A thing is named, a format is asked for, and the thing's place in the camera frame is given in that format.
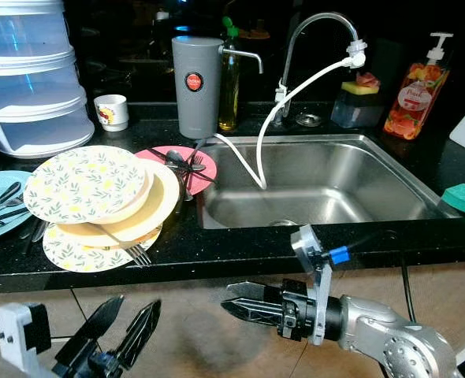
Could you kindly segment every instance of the sink basin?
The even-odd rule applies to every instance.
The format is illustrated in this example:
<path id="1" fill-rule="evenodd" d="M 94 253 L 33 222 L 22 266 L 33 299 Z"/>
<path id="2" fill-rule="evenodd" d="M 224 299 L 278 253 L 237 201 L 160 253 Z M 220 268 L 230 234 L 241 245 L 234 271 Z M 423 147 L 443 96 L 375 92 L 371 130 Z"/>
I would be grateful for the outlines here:
<path id="1" fill-rule="evenodd" d="M 255 137 L 231 138 L 255 167 Z M 218 139 L 203 148 L 217 183 L 198 197 L 203 228 L 339 224 L 458 217 L 425 184 L 364 135 L 264 138 L 261 190 Z"/>

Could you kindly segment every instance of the white cup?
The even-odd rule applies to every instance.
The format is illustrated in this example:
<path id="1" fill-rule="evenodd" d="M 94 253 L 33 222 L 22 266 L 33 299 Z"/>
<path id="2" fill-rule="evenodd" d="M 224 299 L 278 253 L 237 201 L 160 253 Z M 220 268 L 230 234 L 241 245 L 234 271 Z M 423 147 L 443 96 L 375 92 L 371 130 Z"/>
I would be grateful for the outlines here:
<path id="1" fill-rule="evenodd" d="M 99 123 L 108 132 L 119 132 L 128 127 L 127 98 L 121 94 L 105 94 L 94 99 Z"/>

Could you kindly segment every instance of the blue plate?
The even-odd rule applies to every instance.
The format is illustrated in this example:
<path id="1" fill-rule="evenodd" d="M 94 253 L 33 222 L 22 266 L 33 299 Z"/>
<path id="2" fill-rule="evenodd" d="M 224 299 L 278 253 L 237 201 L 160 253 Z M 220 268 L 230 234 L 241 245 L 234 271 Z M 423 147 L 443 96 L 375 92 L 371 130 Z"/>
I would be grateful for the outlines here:
<path id="1" fill-rule="evenodd" d="M 26 184 L 26 180 L 31 175 L 30 172 L 25 171 L 0 171 L 0 195 L 10 186 L 12 183 L 16 181 L 20 181 L 22 184 L 20 186 L 19 191 L 14 194 L 11 198 L 17 197 L 22 191 L 24 190 L 24 186 Z M 14 211 L 17 209 L 21 209 L 24 207 L 24 204 L 20 206 L 9 207 L 0 210 L 0 215 L 9 213 L 10 211 Z M 31 216 L 31 213 L 23 213 L 19 215 L 14 215 L 13 217 L 6 218 L 3 221 L 6 223 L 4 226 L 0 226 L 0 235 L 7 233 L 8 231 L 14 229 L 22 222 L 26 221 Z"/>

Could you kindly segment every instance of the white hose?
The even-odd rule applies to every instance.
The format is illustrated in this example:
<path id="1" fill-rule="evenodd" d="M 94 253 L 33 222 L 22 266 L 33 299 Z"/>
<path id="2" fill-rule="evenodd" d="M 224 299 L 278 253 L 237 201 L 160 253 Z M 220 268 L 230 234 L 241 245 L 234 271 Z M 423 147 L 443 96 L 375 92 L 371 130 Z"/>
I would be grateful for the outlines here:
<path id="1" fill-rule="evenodd" d="M 266 134 L 266 129 L 269 126 L 271 120 L 273 119 L 274 115 L 277 113 L 279 109 L 281 109 L 285 103 L 290 101 L 292 97 L 297 95 L 299 92 L 301 92 L 305 87 L 313 83 L 316 79 L 318 79 L 321 76 L 324 76 L 327 72 L 330 72 L 334 69 L 337 69 L 339 67 L 343 67 L 346 65 L 350 65 L 352 59 L 350 57 L 346 57 L 342 61 L 338 61 L 334 63 L 333 65 L 330 65 L 329 67 L 324 68 L 321 71 L 318 71 L 315 73 L 312 77 L 304 81 L 302 84 L 300 84 L 296 89 L 294 89 L 292 92 L 290 92 L 287 96 L 285 96 L 279 103 L 277 103 L 270 111 L 268 114 L 267 118 L 264 120 L 264 123 L 262 124 L 261 130 L 259 132 L 259 136 L 257 138 L 257 147 L 255 148 L 255 157 L 257 161 L 257 171 L 259 172 L 259 175 L 257 176 L 254 172 L 254 170 L 251 168 L 251 166 L 247 163 L 247 161 L 244 159 L 244 157 L 240 154 L 238 149 L 233 145 L 233 143 L 224 137 L 221 134 L 214 134 L 214 137 L 219 138 L 222 142 L 227 144 L 231 150 L 236 154 L 238 159 L 240 160 L 241 164 L 243 164 L 243 167 L 247 170 L 247 172 L 250 174 L 251 178 L 254 179 L 254 181 L 257 183 L 257 185 L 260 186 L 261 189 L 265 190 L 267 189 L 267 182 L 266 182 L 266 177 L 264 176 L 264 169 L 262 169 L 262 139 L 264 138 L 264 134 Z"/>

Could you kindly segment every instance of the sink drain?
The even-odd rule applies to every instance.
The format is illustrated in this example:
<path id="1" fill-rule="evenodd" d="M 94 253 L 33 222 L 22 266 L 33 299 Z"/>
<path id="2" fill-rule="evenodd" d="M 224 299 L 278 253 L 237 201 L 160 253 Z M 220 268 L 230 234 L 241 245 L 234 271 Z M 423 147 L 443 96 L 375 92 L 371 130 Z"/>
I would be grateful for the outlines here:
<path id="1" fill-rule="evenodd" d="M 296 222 L 292 222 L 288 219 L 280 219 L 280 220 L 273 220 L 271 223 L 268 224 L 268 227 L 276 227 L 276 226 L 297 226 Z"/>
<path id="2" fill-rule="evenodd" d="M 305 128 L 316 128 L 320 126 L 322 121 L 321 117 L 309 113 L 299 113 L 296 116 L 296 122 Z"/>

